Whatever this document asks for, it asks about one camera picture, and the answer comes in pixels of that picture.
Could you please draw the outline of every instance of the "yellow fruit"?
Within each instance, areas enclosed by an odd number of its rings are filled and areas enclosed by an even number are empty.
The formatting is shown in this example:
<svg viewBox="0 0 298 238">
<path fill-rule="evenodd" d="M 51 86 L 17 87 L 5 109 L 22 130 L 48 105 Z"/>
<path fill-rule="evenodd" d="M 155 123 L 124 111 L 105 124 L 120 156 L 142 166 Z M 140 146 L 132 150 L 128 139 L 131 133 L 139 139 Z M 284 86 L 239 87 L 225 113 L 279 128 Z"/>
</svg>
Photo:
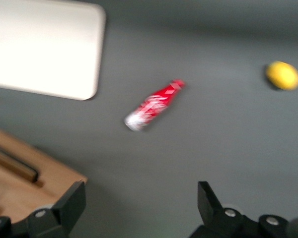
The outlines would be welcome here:
<svg viewBox="0 0 298 238">
<path fill-rule="evenodd" d="M 294 90 L 298 87 L 298 71 L 288 63 L 271 63 L 266 69 L 266 76 L 278 88 Z"/>
</svg>

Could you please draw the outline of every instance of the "bottle cap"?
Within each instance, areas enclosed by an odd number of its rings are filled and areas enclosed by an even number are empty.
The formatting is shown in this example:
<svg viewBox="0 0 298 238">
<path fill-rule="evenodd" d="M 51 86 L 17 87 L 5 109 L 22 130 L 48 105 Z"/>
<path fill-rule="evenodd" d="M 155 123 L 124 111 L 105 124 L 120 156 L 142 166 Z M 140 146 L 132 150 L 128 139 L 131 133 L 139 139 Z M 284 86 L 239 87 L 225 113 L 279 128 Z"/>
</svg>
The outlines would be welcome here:
<svg viewBox="0 0 298 238">
<path fill-rule="evenodd" d="M 185 82 L 182 79 L 179 79 L 179 78 L 174 79 L 172 81 L 172 83 L 175 83 L 175 84 L 179 85 L 179 87 L 181 87 L 181 88 L 183 88 L 185 86 Z"/>
</svg>

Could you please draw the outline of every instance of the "coca-cola bottle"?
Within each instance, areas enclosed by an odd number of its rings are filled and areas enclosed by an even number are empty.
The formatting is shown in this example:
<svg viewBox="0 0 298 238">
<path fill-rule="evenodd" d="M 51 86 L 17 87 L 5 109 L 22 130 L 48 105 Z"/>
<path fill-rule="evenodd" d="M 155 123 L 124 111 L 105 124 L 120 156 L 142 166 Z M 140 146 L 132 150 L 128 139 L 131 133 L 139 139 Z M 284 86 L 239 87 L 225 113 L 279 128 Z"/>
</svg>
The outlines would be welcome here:
<svg viewBox="0 0 298 238">
<path fill-rule="evenodd" d="M 132 113 L 125 118 L 125 124 L 134 131 L 140 131 L 152 119 L 163 112 L 173 97 L 185 86 L 181 79 L 172 80 L 166 87 L 154 92 Z"/>
</svg>

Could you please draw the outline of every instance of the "wooden block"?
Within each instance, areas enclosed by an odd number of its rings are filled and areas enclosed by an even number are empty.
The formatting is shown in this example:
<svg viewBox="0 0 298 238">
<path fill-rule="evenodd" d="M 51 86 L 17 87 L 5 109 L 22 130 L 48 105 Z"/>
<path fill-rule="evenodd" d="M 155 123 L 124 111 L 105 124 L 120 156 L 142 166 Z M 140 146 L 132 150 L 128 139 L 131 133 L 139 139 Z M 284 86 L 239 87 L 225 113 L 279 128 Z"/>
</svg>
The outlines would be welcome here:
<svg viewBox="0 0 298 238">
<path fill-rule="evenodd" d="M 13 223 L 39 206 L 56 202 L 75 181 L 87 182 L 85 176 L 1 130 L 0 147 L 40 173 L 38 181 L 31 183 L 0 165 L 0 216 L 9 216 Z"/>
</svg>

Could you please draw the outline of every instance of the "white board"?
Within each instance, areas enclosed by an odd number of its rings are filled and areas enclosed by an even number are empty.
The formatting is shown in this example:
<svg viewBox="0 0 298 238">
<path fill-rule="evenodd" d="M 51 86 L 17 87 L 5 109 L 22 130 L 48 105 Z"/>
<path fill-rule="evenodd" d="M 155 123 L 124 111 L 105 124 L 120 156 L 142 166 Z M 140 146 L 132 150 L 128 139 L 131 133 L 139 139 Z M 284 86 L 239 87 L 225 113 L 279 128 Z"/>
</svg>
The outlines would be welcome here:
<svg viewBox="0 0 298 238">
<path fill-rule="evenodd" d="M 104 26 L 105 12 L 95 4 L 0 0 L 0 87 L 91 98 Z"/>
</svg>

